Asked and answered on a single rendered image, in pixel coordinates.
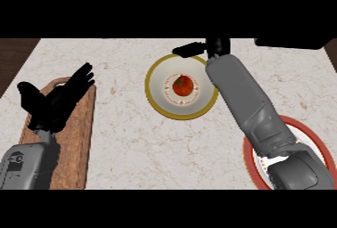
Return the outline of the brown wooden cutting board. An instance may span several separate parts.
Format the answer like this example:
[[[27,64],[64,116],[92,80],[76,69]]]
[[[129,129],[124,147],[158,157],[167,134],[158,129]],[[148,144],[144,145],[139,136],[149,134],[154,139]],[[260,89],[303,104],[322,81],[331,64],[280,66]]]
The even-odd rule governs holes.
[[[64,130],[55,133],[61,152],[49,189],[83,190],[86,187],[95,96],[96,86],[92,85],[73,110]],[[30,120],[31,115],[27,118],[19,144],[40,141],[37,130],[28,129]]]

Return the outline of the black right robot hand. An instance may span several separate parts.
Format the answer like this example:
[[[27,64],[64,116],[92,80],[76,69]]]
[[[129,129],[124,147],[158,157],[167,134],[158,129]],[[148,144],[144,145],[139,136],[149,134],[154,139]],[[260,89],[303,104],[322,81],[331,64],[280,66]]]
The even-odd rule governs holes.
[[[207,38],[206,42],[194,42],[182,45],[173,49],[173,54],[182,58],[207,54],[209,58],[223,56],[231,53],[231,39],[229,38]]]

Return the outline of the white plate with yellow rim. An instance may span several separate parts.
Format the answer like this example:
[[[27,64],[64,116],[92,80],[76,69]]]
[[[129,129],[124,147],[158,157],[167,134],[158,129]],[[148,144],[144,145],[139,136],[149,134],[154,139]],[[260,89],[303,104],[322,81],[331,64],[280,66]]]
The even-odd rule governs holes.
[[[212,109],[219,90],[206,73],[207,62],[198,56],[182,58],[169,54],[157,60],[145,77],[145,94],[152,108],[167,118],[191,120],[201,117]],[[175,92],[175,82],[182,77],[192,81],[188,96]]]

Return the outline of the red tomato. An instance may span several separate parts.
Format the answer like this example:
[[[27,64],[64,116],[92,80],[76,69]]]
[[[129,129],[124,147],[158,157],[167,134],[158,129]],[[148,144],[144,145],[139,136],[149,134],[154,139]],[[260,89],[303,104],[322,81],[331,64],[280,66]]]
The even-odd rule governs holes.
[[[179,96],[189,96],[194,90],[194,82],[189,76],[180,75],[173,83],[173,90]]]

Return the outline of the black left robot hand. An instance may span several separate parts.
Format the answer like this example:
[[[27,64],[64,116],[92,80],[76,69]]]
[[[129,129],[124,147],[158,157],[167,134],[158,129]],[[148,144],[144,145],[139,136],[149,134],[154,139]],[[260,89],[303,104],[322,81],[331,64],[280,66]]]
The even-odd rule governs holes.
[[[28,129],[58,133],[67,126],[77,103],[95,83],[92,65],[86,63],[64,85],[59,85],[47,95],[43,95],[30,82],[18,83],[21,108],[30,113]]]

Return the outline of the black appliance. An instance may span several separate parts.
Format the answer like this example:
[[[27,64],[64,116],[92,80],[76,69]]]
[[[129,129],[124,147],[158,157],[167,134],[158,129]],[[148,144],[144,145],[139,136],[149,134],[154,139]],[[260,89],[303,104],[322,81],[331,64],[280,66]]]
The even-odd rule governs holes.
[[[331,41],[330,38],[256,38],[257,46],[318,50]]]

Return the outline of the white bowl with red rim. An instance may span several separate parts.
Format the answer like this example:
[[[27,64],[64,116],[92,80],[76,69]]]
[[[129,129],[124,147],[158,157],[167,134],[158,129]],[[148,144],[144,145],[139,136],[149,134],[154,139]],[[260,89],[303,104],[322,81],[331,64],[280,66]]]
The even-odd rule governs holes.
[[[331,152],[324,141],[319,139],[319,136],[312,131],[312,129],[294,118],[282,116],[282,121],[294,134],[296,141],[311,147],[316,156],[319,157],[319,160],[328,168],[334,181],[334,188],[337,189],[337,168]],[[287,160],[287,157],[277,157],[274,159],[260,158],[257,153],[254,152],[253,146],[247,138],[244,138],[243,153],[247,172],[256,187],[260,190],[272,190],[274,186],[271,183],[268,167],[275,163]]]

